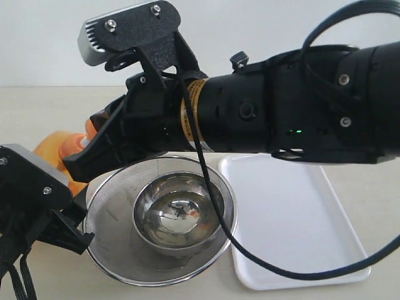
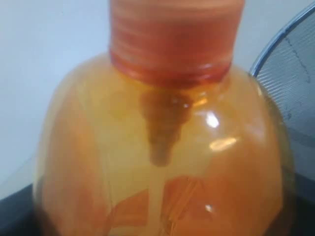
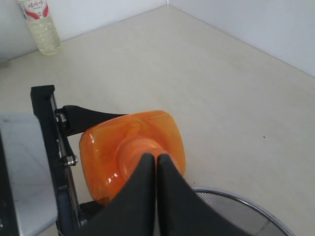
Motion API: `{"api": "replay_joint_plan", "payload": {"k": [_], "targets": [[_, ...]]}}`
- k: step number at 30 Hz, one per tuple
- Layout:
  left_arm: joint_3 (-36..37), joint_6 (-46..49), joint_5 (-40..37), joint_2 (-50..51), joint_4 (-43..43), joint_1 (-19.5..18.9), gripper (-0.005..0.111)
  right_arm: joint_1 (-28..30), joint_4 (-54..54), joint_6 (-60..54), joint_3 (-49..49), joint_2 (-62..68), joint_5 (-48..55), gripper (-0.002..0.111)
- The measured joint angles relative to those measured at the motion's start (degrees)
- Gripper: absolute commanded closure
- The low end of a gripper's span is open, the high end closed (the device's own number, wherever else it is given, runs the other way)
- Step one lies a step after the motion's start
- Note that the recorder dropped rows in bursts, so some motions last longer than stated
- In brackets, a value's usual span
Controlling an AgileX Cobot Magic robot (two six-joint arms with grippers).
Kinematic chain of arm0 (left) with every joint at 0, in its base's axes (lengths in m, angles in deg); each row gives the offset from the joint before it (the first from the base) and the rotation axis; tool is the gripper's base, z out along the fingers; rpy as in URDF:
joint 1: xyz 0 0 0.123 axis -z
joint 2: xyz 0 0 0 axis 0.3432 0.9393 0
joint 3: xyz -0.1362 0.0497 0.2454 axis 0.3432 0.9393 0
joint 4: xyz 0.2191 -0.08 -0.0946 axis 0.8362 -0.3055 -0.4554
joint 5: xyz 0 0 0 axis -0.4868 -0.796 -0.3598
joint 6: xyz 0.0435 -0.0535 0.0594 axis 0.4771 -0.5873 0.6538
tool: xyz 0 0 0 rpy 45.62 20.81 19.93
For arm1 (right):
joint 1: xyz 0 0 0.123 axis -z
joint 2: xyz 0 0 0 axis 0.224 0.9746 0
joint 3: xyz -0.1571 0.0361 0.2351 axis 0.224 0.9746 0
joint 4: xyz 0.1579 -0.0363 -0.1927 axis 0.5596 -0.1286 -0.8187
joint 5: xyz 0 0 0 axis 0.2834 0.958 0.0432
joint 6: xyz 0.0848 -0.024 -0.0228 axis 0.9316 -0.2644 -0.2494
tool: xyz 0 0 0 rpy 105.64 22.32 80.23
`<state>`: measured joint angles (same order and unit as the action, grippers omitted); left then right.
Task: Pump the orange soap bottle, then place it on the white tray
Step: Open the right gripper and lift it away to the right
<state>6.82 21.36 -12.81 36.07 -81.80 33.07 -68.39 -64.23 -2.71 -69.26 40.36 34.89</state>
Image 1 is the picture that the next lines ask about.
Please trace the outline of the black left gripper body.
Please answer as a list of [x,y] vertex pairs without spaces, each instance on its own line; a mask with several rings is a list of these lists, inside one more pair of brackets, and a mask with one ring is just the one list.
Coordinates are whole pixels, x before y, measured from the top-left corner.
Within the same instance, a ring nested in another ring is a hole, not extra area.
[[11,220],[11,232],[1,238],[1,262],[14,263],[36,241],[82,254],[94,238],[93,233],[78,229],[86,217],[85,187],[62,211],[48,210],[29,219],[22,214]]

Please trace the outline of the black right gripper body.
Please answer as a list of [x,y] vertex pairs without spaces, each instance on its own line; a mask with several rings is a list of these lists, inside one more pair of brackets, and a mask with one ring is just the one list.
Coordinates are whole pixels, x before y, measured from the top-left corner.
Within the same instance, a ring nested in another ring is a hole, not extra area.
[[182,85],[177,74],[162,73],[162,89],[155,89],[143,72],[126,80],[126,94],[109,105],[107,143],[115,156],[155,156],[184,152],[180,108]]

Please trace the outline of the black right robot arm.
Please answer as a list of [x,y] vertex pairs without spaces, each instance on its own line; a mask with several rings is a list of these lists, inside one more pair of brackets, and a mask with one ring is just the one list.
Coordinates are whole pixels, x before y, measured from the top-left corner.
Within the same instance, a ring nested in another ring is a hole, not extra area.
[[[306,54],[328,83],[319,90],[290,51],[242,71],[186,85],[204,151],[269,153],[300,163],[377,164],[399,156],[399,43],[358,49],[328,45]],[[63,159],[87,183],[169,151],[193,151],[183,89],[174,78],[155,90],[138,76],[128,92],[92,116],[97,130]]]

